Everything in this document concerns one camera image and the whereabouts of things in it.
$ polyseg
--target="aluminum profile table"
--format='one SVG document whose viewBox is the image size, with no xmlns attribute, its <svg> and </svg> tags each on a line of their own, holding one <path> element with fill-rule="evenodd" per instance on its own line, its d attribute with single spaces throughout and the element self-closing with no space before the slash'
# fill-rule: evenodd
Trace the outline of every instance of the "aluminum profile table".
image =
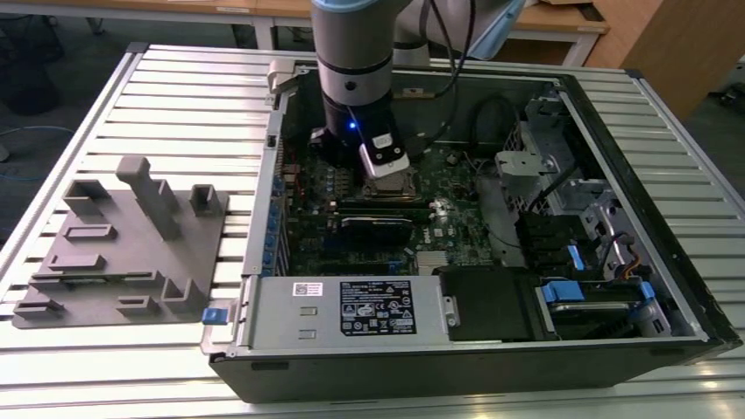
<svg viewBox="0 0 745 419">
<path fill-rule="evenodd" d="M 60 200 L 66 186 L 72 179 L 98 179 L 108 188 L 123 188 L 115 168 L 124 154 L 151 156 L 154 178 L 168 179 L 175 189 L 212 183 L 231 192 L 211 297 L 238 296 L 271 111 L 266 74 L 278 57 L 312 56 L 164 45 L 126 54 L 0 253 L 0 417 L 741 416 L 744 347 L 693 366 L 661 368 L 614 388 L 251 405 L 207 365 L 200 324 L 12 327 L 14 303 L 26 294 L 68 210 Z M 745 204 L 647 82 L 615 70 L 495 63 L 472 67 L 551 70 L 578 77 L 745 337 Z M 227 327 L 212 331 L 212 340 L 230 340 Z"/>
</svg>

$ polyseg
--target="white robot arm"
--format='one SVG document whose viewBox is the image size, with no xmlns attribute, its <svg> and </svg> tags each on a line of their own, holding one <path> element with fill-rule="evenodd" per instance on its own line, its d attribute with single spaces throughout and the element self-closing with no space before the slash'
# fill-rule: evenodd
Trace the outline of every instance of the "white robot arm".
<svg viewBox="0 0 745 419">
<path fill-rule="evenodd" d="M 323 135 L 326 141 L 355 156 L 350 161 L 363 163 L 368 176 L 383 177 L 410 166 L 391 112 L 395 55 L 402 64 L 426 65 L 428 55 L 423 51 L 430 40 L 454 50 L 467 50 L 455 80 L 466 55 L 491 58 L 499 51 L 524 3 L 526 0 L 312 0 L 327 114 Z"/>
</svg>

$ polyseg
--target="floor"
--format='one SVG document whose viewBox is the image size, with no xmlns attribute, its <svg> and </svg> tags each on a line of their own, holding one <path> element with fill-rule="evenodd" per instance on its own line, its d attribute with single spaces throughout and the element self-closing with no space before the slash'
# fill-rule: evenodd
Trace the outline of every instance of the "floor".
<svg viewBox="0 0 745 419">
<path fill-rule="evenodd" d="M 35 117 L 19 117 L 0 105 L 0 133 L 12 127 L 60 126 L 75 129 L 83 121 L 98 94 L 131 42 L 171 45 L 235 47 L 231 26 L 220 24 L 179 24 L 124 20 L 104 22 L 106 34 L 91 34 L 83 18 L 60 17 L 58 34 L 66 57 L 48 66 L 51 78 L 60 89 L 63 105 Z M 280 47 L 312 49 L 312 44 L 296 42 L 304 34 L 280 31 Z M 239 42 L 255 42 L 251 28 L 239 32 Z M 712 157 L 735 188 L 745 194 L 745 115 L 723 108 L 708 99 L 685 123 L 692 135 Z M 12 181 L 0 176 L 0 246 L 42 186 L 43 178 L 68 143 L 70 136 L 58 131 L 24 131 L 0 136 L 0 145 L 12 158 L 0 163 L 0 175 L 35 179 Z"/>
</svg>

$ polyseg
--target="metal case frame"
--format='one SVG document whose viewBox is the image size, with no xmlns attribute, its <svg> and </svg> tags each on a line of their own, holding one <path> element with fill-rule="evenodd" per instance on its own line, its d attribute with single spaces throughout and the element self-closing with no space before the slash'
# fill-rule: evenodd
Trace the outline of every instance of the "metal case frame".
<svg viewBox="0 0 745 419">
<path fill-rule="evenodd" d="M 296 65 L 314 66 L 312 63 Z M 434 69 L 404 67 L 399 71 L 432 72 Z M 695 337 L 540 342 L 499 347 L 464 345 L 446 351 L 412 349 L 398 352 L 396 349 L 372 347 L 346 353 L 256 351 L 251 349 L 251 328 L 260 281 L 255 275 L 247 275 L 242 292 L 244 310 L 238 312 L 235 319 L 235 342 L 227 353 L 212 354 L 210 362 L 247 402 L 608 387 L 659 367 L 712 357 L 741 345 L 740 335 L 707 289 L 576 78 L 546 72 L 467 70 L 466 74 L 555 80 L 622 204 L 631 209 L 631 221 L 640 238 L 653 249 L 657 264 L 675 280 L 668 286 L 676 300 L 684 299 L 688 304 L 684 311 L 689 310 L 695 317 L 693 321 L 688 319 Z M 259 234 L 250 235 L 247 261 L 256 258 L 255 243 L 263 244 L 263 233 Z"/>
</svg>

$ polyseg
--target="blue latch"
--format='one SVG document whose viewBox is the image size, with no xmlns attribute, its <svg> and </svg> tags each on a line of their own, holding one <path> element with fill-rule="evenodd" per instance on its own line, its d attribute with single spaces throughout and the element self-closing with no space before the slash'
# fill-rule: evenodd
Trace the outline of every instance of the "blue latch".
<svg viewBox="0 0 745 419">
<path fill-rule="evenodd" d="M 652 284 L 650 282 L 643 282 L 640 285 L 642 295 L 644 296 L 646 301 L 650 301 L 655 298 L 655 288 L 652 288 Z"/>
<path fill-rule="evenodd" d="M 570 256 L 572 256 L 572 261 L 575 262 L 575 268 L 579 271 L 584 271 L 583 255 L 580 255 L 580 250 L 578 249 L 578 246 L 571 244 L 567 246 L 567 248 L 570 249 Z"/>
<path fill-rule="evenodd" d="M 578 281 L 552 281 L 540 287 L 547 303 L 584 301 L 583 290 Z"/>
<path fill-rule="evenodd" d="M 222 326 L 228 324 L 227 308 L 206 308 L 202 313 L 202 324 L 207 326 Z"/>
</svg>

